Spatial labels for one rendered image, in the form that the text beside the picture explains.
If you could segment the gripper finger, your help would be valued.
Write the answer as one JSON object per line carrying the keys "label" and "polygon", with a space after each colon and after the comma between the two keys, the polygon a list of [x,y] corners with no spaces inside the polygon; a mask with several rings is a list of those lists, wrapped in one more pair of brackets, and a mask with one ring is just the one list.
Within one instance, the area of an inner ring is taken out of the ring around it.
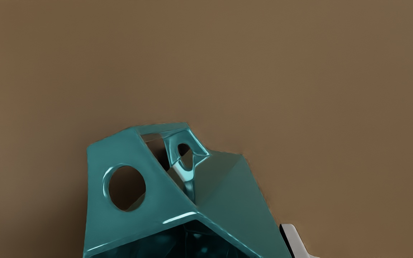
{"label": "gripper finger", "polygon": [[280,234],[285,241],[291,258],[319,258],[308,253],[293,224],[280,224]]}

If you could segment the teal faceted mug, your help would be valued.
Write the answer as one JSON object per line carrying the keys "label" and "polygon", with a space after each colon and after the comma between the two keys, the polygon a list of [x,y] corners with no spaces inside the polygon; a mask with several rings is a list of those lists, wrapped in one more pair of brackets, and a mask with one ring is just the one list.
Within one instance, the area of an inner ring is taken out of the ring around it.
{"label": "teal faceted mug", "polygon": [[[138,207],[113,204],[119,168],[143,177]],[[241,154],[206,149],[187,123],[140,125],[87,147],[82,258],[293,258]]]}

